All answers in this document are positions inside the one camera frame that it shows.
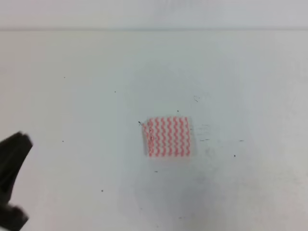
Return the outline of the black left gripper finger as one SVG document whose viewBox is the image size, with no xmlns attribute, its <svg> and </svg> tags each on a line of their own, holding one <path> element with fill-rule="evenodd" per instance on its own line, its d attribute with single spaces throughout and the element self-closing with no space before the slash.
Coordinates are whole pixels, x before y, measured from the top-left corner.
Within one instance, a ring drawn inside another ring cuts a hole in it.
<svg viewBox="0 0 308 231">
<path fill-rule="evenodd" d="M 17 206 L 0 206 L 0 227 L 8 231 L 20 231 L 27 223 L 29 216 Z"/>
<path fill-rule="evenodd" d="M 0 142 L 0 203 L 7 204 L 17 175 L 33 144 L 27 134 L 17 132 Z"/>
</svg>

